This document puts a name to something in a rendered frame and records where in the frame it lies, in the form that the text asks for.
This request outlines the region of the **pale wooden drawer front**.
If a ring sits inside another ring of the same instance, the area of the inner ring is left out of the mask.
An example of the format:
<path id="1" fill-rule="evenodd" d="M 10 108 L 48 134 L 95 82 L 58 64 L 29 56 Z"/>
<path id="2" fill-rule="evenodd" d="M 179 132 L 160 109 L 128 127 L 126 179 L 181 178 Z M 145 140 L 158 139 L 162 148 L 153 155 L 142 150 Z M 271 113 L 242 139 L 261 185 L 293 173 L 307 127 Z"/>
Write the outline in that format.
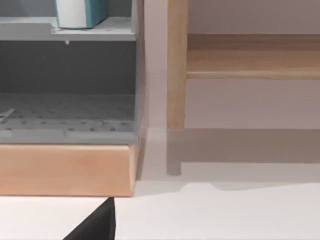
<path id="1" fill-rule="evenodd" d="M 0 196 L 130 197 L 140 148 L 0 144 Z"/>

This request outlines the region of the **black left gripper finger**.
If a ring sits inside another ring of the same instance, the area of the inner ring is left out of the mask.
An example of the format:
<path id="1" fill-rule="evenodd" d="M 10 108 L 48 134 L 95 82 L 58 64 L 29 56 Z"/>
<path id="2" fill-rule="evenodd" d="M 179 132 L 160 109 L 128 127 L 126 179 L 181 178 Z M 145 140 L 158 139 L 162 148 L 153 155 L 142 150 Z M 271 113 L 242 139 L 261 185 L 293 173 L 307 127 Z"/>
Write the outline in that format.
<path id="1" fill-rule="evenodd" d="M 115 198 L 109 197 L 63 240 L 115 240 Z"/>

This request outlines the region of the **wooden open shelf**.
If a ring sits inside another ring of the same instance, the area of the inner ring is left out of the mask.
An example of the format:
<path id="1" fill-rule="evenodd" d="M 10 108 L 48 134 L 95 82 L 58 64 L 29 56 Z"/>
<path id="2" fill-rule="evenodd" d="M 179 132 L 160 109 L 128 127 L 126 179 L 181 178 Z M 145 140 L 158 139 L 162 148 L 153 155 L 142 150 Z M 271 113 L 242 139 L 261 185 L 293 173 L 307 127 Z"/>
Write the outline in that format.
<path id="1" fill-rule="evenodd" d="M 168 0 L 167 127 L 185 127 L 187 80 L 320 81 L 320 34 L 189 33 L 189 1 Z"/>

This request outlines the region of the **white and teal book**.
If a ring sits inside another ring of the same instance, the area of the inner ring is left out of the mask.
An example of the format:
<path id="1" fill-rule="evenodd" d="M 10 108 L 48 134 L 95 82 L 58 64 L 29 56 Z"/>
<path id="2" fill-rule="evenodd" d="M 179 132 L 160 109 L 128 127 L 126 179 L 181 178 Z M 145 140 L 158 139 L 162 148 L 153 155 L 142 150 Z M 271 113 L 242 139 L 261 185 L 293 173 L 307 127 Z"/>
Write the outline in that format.
<path id="1" fill-rule="evenodd" d="M 92 29 L 109 16 L 109 0 L 55 0 L 60 29 Z"/>

